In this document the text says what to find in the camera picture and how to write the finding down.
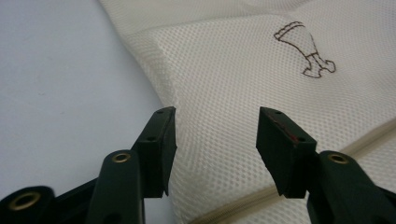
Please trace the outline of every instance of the textured mesh fabric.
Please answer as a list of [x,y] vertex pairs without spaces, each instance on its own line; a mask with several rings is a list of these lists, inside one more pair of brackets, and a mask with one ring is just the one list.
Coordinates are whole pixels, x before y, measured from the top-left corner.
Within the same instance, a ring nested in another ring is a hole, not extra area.
[[[273,185],[255,148],[260,106],[288,114],[318,151],[396,118],[393,1],[101,1],[163,104],[177,108],[180,223]],[[269,223],[303,223],[303,205],[276,204],[285,212]]]
[[[383,142],[375,151],[358,160],[361,168],[381,188],[396,192],[396,138]],[[282,200],[280,203],[240,218],[235,224],[298,223],[308,224],[306,200]]]

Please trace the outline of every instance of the screw hole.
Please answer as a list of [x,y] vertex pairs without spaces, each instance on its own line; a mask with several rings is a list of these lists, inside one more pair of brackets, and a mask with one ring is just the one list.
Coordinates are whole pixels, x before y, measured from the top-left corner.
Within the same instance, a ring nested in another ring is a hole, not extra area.
[[40,194],[35,191],[26,192],[18,197],[16,197],[8,205],[8,208],[12,211],[20,211],[34,205],[40,199]]
[[118,223],[121,223],[121,220],[122,220],[122,217],[120,214],[113,213],[113,214],[107,215],[103,219],[103,224],[118,224]]
[[131,155],[128,153],[119,153],[115,155],[111,160],[114,162],[125,162],[128,161],[131,158]]
[[342,155],[338,155],[338,154],[331,154],[331,155],[329,155],[329,159],[330,159],[331,161],[334,161],[334,162],[337,162],[337,163],[340,163],[340,164],[347,164],[347,163],[349,163],[349,161],[347,160],[347,158],[345,158],[345,157],[342,156]]

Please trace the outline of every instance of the gray table surface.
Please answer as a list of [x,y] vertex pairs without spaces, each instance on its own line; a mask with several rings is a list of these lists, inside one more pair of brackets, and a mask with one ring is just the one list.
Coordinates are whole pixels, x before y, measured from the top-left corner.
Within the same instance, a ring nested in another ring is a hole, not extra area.
[[[0,1],[0,198],[98,176],[162,105],[96,0]],[[175,223],[146,200],[147,223]]]

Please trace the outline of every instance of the cartoon drawing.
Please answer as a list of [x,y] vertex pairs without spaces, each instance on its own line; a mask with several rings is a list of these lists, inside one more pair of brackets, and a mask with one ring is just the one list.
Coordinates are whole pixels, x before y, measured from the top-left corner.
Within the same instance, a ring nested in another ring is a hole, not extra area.
[[320,58],[314,38],[300,21],[294,21],[274,34],[276,40],[297,48],[309,62],[303,74],[308,77],[321,77],[323,70],[335,72],[335,64]]

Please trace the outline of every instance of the black line drawing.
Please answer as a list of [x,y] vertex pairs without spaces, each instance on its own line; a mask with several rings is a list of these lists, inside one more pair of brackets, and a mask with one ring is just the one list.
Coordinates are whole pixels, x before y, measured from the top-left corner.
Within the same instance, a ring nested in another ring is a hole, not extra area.
[[330,73],[335,72],[335,63],[320,58],[314,38],[309,34],[302,22],[294,21],[274,34],[274,38],[280,42],[286,43],[297,48],[309,62],[303,74],[308,77],[319,78],[323,70]]

